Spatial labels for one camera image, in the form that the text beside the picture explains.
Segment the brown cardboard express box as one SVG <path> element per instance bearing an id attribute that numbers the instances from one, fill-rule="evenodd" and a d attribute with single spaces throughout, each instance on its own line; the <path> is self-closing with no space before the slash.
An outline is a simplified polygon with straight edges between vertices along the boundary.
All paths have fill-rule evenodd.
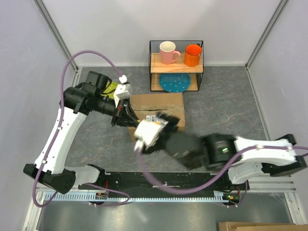
<path id="1" fill-rule="evenodd" d="M 158 122 L 158 112 L 178 117 L 179 130 L 185 130 L 185 111 L 182 93 L 132 95 L 130 103 L 139 120 Z"/>

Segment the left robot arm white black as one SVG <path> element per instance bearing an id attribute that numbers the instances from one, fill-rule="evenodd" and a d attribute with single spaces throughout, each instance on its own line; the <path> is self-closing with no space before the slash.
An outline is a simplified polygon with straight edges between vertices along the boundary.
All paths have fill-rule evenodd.
<path id="1" fill-rule="evenodd" d="M 112 90 L 114 97 L 103 95 L 112 83 L 108 76 L 90 71 L 85 82 L 64 91 L 58 116 L 51 135 L 33 164 L 26 164 L 23 172 L 39 183 L 66 194 L 74 186 L 88 183 L 95 189 L 105 185 L 105 176 L 93 165 L 82 168 L 65 168 L 64 164 L 77 131 L 90 112 L 111 116 L 112 126 L 137 127 L 139 119 L 133 112 L 130 97 L 132 87 L 122 75 L 120 83 Z"/>

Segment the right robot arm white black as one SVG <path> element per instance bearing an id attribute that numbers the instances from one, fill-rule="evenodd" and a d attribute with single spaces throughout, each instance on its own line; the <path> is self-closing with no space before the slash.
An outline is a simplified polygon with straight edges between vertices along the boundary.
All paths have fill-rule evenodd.
<path id="1" fill-rule="evenodd" d="M 288 176 L 308 166 L 304 156 L 295 153 L 291 134 L 274 141 L 219 133 L 197 136 L 179 130 L 178 122 L 178 117 L 164 113 L 142 120 L 134 132 L 134 149 L 142 154 L 164 150 L 189 170 L 204 167 L 220 172 L 225 168 L 220 183 L 228 190 L 261 174 Z"/>

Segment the green dotted plate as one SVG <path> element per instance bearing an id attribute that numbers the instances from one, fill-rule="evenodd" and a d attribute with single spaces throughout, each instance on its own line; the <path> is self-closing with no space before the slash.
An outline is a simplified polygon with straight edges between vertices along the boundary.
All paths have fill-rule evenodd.
<path id="1" fill-rule="evenodd" d="M 108 83 L 106 89 L 101 94 L 102 97 L 108 97 L 109 99 L 114 99 L 114 92 L 117 88 L 118 84 L 116 82 Z"/>

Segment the blue dotted plate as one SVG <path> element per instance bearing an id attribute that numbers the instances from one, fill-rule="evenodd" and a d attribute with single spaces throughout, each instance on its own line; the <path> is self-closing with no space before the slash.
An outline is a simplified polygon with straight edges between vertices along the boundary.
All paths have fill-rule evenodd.
<path id="1" fill-rule="evenodd" d="M 158 83 L 166 92 L 180 93 L 189 88 L 191 80 L 186 73 L 161 74 Z"/>

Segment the orange mug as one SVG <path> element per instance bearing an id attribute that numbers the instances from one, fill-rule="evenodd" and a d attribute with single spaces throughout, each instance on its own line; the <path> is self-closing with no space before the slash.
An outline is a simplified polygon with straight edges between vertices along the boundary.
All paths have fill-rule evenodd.
<path id="1" fill-rule="evenodd" d="M 194 67 L 199 64 L 202 48 L 198 44 L 190 44 L 185 48 L 184 63 Z"/>

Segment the pink mug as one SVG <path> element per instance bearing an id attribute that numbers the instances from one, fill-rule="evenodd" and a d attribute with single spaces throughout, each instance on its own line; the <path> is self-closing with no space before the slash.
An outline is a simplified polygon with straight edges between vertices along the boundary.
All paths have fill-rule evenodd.
<path id="1" fill-rule="evenodd" d="M 181 53 L 176 50 L 176 45 L 172 41 L 162 42 L 159 46 L 159 49 L 160 59 L 163 64 L 172 64 L 181 57 Z"/>

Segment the cardboard sheet corner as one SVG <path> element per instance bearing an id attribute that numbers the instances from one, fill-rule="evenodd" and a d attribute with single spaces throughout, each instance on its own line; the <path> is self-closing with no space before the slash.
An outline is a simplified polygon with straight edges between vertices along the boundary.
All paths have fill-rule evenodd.
<path id="1" fill-rule="evenodd" d="M 308 231 L 308 225 L 282 223 L 219 222 L 219 231 Z"/>

